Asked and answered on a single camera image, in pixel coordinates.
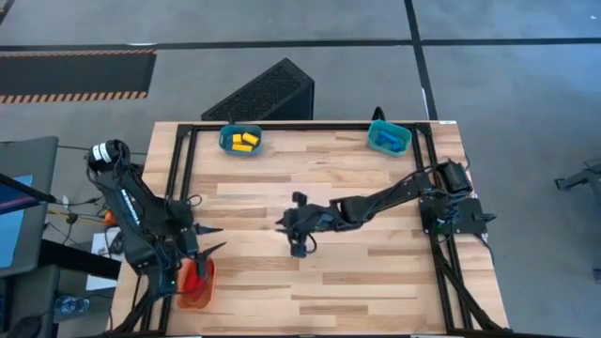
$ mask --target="floor mat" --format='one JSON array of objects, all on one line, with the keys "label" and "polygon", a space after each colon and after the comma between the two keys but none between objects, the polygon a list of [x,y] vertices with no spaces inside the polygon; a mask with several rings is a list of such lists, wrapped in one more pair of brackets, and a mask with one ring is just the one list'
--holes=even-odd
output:
[{"label": "floor mat", "polygon": [[147,96],[156,50],[0,54],[0,103]]}]

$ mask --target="gray floor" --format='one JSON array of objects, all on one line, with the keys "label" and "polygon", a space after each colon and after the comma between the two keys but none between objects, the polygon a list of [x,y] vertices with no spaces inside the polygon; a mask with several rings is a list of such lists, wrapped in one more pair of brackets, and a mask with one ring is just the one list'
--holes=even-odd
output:
[{"label": "gray floor", "polygon": [[[594,0],[413,2],[423,38],[601,34]],[[0,26],[7,45],[291,38],[409,38],[409,30],[400,0],[16,0]],[[601,267],[599,210],[587,187],[557,192],[552,180],[601,157],[601,45],[424,52],[439,118],[458,120],[485,209],[499,215],[490,242],[512,328],[598,336],[601,285],[591,268]],[[147,100],[0,105],[0,139],[53,134],[63,145],[90,146],[118,137],[145,151],[155,121],[196,120],[283,57],[316,79],[317,119],[368,118],[376,105],[388,118],[425,118],[410,47],[161,51]],[[83,155],[59,151],[54,194],[97,195]],[[82,224],[73,238],[99,231]],[[46,237],[63,239],[53,229]],[[65,322],[60,336],[97,333],[105,320]]]}]

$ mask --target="black container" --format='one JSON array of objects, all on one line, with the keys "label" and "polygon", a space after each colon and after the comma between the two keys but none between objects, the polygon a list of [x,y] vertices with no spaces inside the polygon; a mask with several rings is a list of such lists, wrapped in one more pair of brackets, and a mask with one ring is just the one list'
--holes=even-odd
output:
[{"label": "black container", "polygon": [[315,81],[284,58],[201,114],[203,121],[312,120]]}]

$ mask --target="blue bin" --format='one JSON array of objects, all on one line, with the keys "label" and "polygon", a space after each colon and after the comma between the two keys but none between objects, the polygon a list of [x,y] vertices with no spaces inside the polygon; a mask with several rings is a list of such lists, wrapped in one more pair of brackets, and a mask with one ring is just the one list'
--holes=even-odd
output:
[{"label": "blue bin", "polygon": [[[401,149],[398,151],[391,150],[391,144],[386,143],[380,146],[376,143],[380,131],[386,131],[392,136],[399,139],[401,142]],[[367,145],[374,150],[381,151],[384,154],[400,157],[405,155],[409,146],[411,146],[411,131],[407,128],[399,127],[392,123],[388,123],[382,120],[376,120],[372,122],[367,131]]]},{"label": "blue bin", "polygon": [[[234,134],[237,134],[237,133],[242,134],[244,132],[251,133],[252,135],[258,137],[259,138],[258,146],[255,146],[253,148],[253,151],[251,151],[251,152],[232,150],[232,145],[234,144],[234,142],[233,142]],[[221,129],[221,131],[219,133],[219,146],[221,147],[221,149],[223,149],[223,151],[225,151],[225,153],[227,155],[233,155],[233,156],[258,155],[261,153],[261,148],[263,148],[263,137],[262,137],[261,133],[262,133],[261,128],[259,126],[230,124]]]}]

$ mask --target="hazard tape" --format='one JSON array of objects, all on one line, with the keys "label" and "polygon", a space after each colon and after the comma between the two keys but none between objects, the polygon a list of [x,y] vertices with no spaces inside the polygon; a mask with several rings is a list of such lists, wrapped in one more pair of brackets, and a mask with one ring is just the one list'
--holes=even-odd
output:
[{"label": "hazard tape", "polygon": [[38,57],[38,56],[83,56],[83,55],[117,55],[117,54],[157,54],[157,50],[130,50],[130,51],[77,51],[77,52],[24,52],[0,53],[0,57]]},{"label": "hazard tape", "polygon": [[44,103],[44,102],[78,102],[92,100],[139,100],[145,99],[147,92],[107,92],[107,93],[71,93],[44,95],[6,95],[0,96],[0,104],[10,103]]}]

